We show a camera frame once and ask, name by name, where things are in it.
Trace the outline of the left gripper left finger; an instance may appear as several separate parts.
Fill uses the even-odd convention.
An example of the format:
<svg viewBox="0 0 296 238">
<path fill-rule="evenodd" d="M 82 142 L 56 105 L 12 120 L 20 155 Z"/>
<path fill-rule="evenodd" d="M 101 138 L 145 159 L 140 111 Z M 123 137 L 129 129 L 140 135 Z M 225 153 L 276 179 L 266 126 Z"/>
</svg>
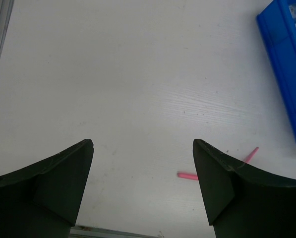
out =
<svg viewBox="0 0 296 238">
<path fill-rule="evenodd" d="M 0 176 L 0 238 L 66 238 L 75 226 L 94 145 L 84 139 Z"/>
</svg>

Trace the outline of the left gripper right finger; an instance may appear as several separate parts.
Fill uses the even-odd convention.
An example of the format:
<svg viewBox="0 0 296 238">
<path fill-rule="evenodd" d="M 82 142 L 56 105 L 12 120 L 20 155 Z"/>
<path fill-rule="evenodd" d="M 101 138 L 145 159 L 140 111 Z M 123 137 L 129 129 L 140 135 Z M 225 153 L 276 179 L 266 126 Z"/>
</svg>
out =
<svg viewBox="0 0 296 238">
<path fill-rule="evenodd" d="M 231 157 L 201 139 L 193 157 L 209 224 L 218 238 L 296 238 L 296 179 Z"/>
</svg>

